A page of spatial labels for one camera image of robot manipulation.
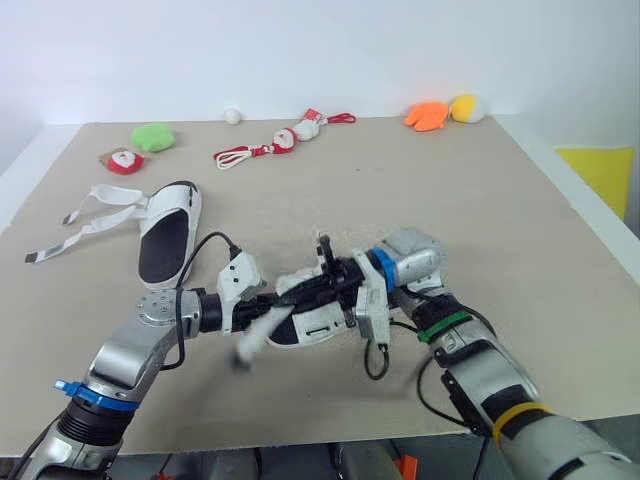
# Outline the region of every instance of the white cord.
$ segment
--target white cord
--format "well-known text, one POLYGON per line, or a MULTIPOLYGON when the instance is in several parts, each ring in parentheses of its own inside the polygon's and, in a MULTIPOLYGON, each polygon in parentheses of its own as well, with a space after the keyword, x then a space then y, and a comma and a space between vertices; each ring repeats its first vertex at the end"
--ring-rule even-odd
POLYGON ((258 317, 252 324, 249 331, 238 341, 236 353, 238 358, 245 365, 253 364, 256 355, 269 336, 287 319, 293 311, 293 307, 271 307, 267 313, 258 317))
POLYGON ((246 150, 216 153, 214 155, 216 166, 220 170, 228 170, 239 163, 244 162, 247 158, 251 158, 253 156, 252 152, 258 148, 264 149, 265 153, 273 152, 273 147, 271 145, 247 145, 246 150))

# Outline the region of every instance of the yellow plush toy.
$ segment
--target yellow plush toy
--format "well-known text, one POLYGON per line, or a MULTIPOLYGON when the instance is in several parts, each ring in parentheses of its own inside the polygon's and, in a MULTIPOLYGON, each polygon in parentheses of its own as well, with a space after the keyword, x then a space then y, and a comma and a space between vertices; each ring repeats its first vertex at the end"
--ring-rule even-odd
POLYGON ((460 95, 449 105, 449 115, 456 122, 476 123, 487 114, 487 106, 475 95, 460 95))

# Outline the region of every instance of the table surface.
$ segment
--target table surface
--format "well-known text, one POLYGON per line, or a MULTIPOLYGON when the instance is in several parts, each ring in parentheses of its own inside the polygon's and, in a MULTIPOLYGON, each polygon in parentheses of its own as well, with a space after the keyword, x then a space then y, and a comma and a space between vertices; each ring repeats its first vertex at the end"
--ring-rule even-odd
MULTIPOLYGON (((494 323, 555 411, 586 419, 640 412, 640 289, 498 124, 449 125, 417 134, 398 118, 331 125, 293 153, 228 171, 217 150, 271 138, 291 121, 174 123, 176 145, 131 177, 98 155, 127 146, 132 124, 87 124, 0 236, 0 454, 21 454, 66 404, 55 379, 81 379, 102 342, 145 293, 137 278, 135 224, 82 241, 47 262, 24 254, 77 231, 61 220, 89 187, 153 192, 179 179, 204 195, 199 237, 227 232, 251 252, 272 286, 315 262, 317 232, 338 254, 416 226, 448 251, 445 280, 494 323)), ((208 245, 190 287, 215 288, 226 260, 208 245)), ((456 431, 417 401, 428 354, 392 331, 391 368, 380 382, 362 367, 364 341, 347 332, 303 350, 265 351, 252 375, 233 376, 235 339, 202 335, 185 365, 159 375, 126 434, 125 452, 199 450, 426 435, 456 431)), ((434 370, 426 395, 450 410, 434 370)))

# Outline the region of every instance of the red plush toy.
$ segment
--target red plush toy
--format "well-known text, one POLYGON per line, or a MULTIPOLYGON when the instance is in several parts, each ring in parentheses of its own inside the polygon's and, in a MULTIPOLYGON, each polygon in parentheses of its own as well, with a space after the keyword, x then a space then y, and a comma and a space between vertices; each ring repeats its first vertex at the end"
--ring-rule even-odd
POLYGON ((142 168, 144 157, 125 148, 116 148, 100 157, 100 162, 110 172, 130 175, 142 168))

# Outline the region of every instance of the black cable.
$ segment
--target black cable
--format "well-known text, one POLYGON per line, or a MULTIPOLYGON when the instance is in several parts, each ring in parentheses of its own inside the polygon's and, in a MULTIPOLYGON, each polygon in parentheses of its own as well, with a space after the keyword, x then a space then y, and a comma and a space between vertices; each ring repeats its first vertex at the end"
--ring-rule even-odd
POLYGON ((449 420, 450 422, 453 422, 456 425, 460 425, 461 427, 466 427, 467 424, 464 423, 463 420, 459 420, 455 417, 447 415, 446 413, 441 412, 437 408, 432 407, 429 404, 429 402, 427 402, 427 400, 424 398, 424 395, 422 395, 422 377, 424 377, 424 373, 427 371, 427 367, 431 364, 432 361, 433 361, 433 357, 429 356, 429 358, 427 358, 427 361, 424 362, 424 365, 420 367, 420 371, 418 372, 418 380, 416 381, 416 390, 418 391, 418 398, 420 399, 420 403, 422 403, 427 408, 427 410, 429 410, 431 413, 438 415, 439 417, 444 418, 445 420, 449 420))
POLYGON ((169 465, 169 460, 171 460, 171 457, 173 457, 173 453, 167 455, 167 458, 164 459, 164 463, 160 467, 160 470, 158 470, 158 473, 164 472, 164 469, 167 468, 167 465, 169 465))
POLYGON ((473 469, 473 480, 478 480, 480 478, 480 467, 482 467, 482 461, 484 460, 484 456, 487 453, 487 447, 489 446, 489 438, 488 436, 484 437, 482 441, 482 446, 480 447, 480 453, 478 454, 478 461, 476 462, 476 468, 473 469))
POLYGON ((391 447, 393 448, 393 451, 396 454, 397 460, 402 460, 402 453, 400 453, 400 449, 398 448, 398 445, 396 445, 396 442, 393 438, 389 439, 389 443, 391 444, 391 447))
POLYGON ((413 326, 409 325, 408 323, 396 322, 395 320, 392 320, 389 325, 395 325, 396 327, 402 327, 402 328, 405 328, 407 330, 410 330, 413 333, 416 333, 416 334, 418 333, 418 329, 416 327, 413 327, 413 326))
POLYGON ((382 357, 384 358, 384 365, 379 373, 374 374, 369 368, 369 354, 371 353, 371 340, 367 340, 367 346, 364 348, 364 371, 367 372, 367 376, 371 380, 381 380, 389 371, 389 350, 386 347, 382 347, 382 357))
MULTIPOLYGON (((392 320, 391 322, 389 322, 389 325, 395 325, 396 327, 405 328, 413 333, 416 333, 416 334, 418 333, 418 329, 416 327, 412 327, 407 323, 396 322, 395 320, 392 320)), ((384 376, 389 371, 389 363, 390 363, 389 350, 386 347, 383 347, 384 349, 382 350, 382 357, 384 359, 384 365, 382 366, 382 370, 380 370, 380 373, 374 374, 371 372, 371 369, 369 368, 369 356, 371 355, 372 343, 373 342, 371 340, 367 341, 367 346, 364 348, 364 371, 367 372, 367 376, 371 380, 377 381, 384 378, 384 376)))
POLYGON ((198 254, 200 249, 205 245, 205 243, 207 243, 213 237, 220 237, 225 242, 227 242, 227 245, 229 245, 229 254, 232 260, 238 255, 238 253, 242 251, 240 250, 240 247, 238 247, 235 243, 233 243, 225 233, 218 232, 218 231, 211 232, 210 234, 208 234, 206 237, 200 240, 200 243, 198 243, 198 245, 196 245, 196 248, 193 249, 193 252, 189 256, 189 259, 184 264, 184 267, 182 267, 182 271, 180 272, 180 276, 178 277, 178 281, 176 282, 176 287, 175 287, 175 290, 176 290, 175 317, 176 317, 176 337, 178 339, 178 360, 175 363, 172 363, 170 365, 163 365, 160 368, 160 370, 162 371, 173 370, 174 368, 178 368, 180 365, 184 363, 184 360, 186 358, 186 352, 184 348, 184 329, 182 327, 182 283, 184 282, 184 277, 186 277, 187 272, 189 271, 189 267, 191 267, 191 264, 193 263, 193 260, 196 258, 196 255, 198 254))
POLYGON ((42 443, 42 441, 44 440, 44 437, 47 436, 47 432, 49 431, 49 428, 51 428, 51 425, 53 425, 55 421, 58 420, 61 416, 62 416, 62 412, 60 412, 56 416, 56 418, 51 420, 51 422, 49 422, 49 425, 47 425, 45 429, 42 432, 40 432, 40 435, 36 437, 33 443, 29 445, 29 448, 27 448, 27 450, 24 452, 22 457, 20 457, 20 460, 18 460, 18 462, 11 469, 11 473, 9 473, 7 480, 17 480, 18 475, 20 475, 20 473, 22 472, 22 469, 25 467, 25 465, 29 461, 29 458, 31 458, 31 455, 33 455, 33 452, 35 452, 36 448, 38 448, 38 446, 42 443))
MULTIPOLYGON (((423 295, 421 293, 418 292, 412 292, 411 290, 409 290, 408 288, 403 288, 404 292, 409 295, 410 297, 414 297, 414 298, 419 298, 421 300, 425 300, 425 301, 431 301, 433 298, 432 297, 428 297, 427 295, 423 295)), ((487 329, 495 336, 497 337, 498 335, 496 335, 496 331, 493 329, 493 325, 491 325, 491 322, 489 322, 489 320, 487 320, 487 317, 485 317, 484 315, 482 315, 480 312, 478 312, 477 310, 474 310, 471 307, 467 307, 466 305, 463 305, 462 303, 458 302, 458 304, 460 305, 460 308, 462 310, 464 310, 465 312, 467 312, 470 315, 473 315, 474 317, 476 317, 478 320, 480 320, 485 327, 487 327, 487 329)))
POLYGON ((262 452, 260 451, 260 447, 255 447, 253 449, 253 456, 256 458, 256 467, 258 469, 258 480, 262 478, 262 452))
POLYGON ((498 336, 498 335, 496 335, 496 331, 493 329, 493 325, 491 325, 489 320, 487 320, 487 317, 485 317, 480 312, 478 312, 477 310, 474 310, 471 307, 467 307, 466 305, 462 305, 462 304, 460 304, 460 306, 462 307, 462 309, 465 312, 470 313, 471 315, 476 317, 478 320, 480 320, 484 324, 484 326, 487 327, 487 330, 489 330, 491 333, 493 333, 494 337, 498 336))

